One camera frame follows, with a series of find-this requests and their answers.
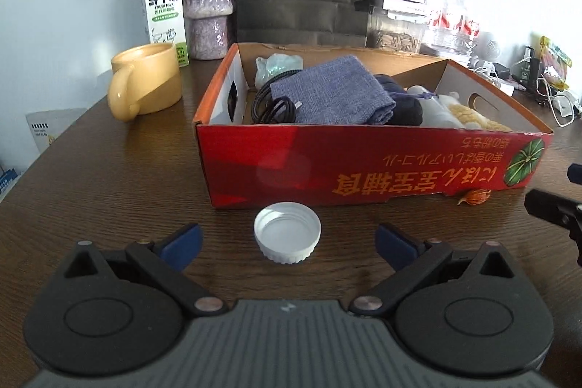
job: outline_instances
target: metal screw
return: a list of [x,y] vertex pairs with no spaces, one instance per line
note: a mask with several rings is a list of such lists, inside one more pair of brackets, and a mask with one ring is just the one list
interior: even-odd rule
[[219,309],[222,309],[224,303],[219,298],[214,296],[204,296],[203,298],[199,298],[194,303],[194,307],[199,311],[204,312],[215,312]]
[[354,300],[354,306],[361,311],[376,311],[382,307],[382,300],[377,296],[359,296]]

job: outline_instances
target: yellow mug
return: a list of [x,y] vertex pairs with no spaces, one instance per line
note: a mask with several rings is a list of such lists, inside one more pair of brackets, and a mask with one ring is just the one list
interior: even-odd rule
[[152,43],[118,53],[111,59],[113,79],[107,104],[114,118],[129,121],[170,107],[182,97],[176,46]]

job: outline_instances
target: gray gripper base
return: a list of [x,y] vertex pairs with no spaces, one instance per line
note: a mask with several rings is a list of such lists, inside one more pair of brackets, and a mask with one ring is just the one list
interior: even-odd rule
[[500,380],[446,375],[409,357],[384,323],[338,301],[245,301],[193,321],[135,372],[76,379],[42,370],[26,388],[550,388],[535,372]]

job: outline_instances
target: orange garlic clove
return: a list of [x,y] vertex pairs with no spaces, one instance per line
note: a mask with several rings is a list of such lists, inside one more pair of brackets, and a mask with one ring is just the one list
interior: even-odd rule
[[490,189],[472,189],[459,200],[457,205],[461,204],[462,202],[466,202],[471,206],[483,204],[487,199],[489,199],[489,196],[491,196]]

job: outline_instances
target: bottle cap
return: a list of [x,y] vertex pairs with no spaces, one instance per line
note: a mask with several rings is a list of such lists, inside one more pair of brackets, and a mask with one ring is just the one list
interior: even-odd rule
[[279,202],[263,209],[254,221],[261,252],[276,263],[305,260],[319,242],[321,222],[317,214],[297,202]]

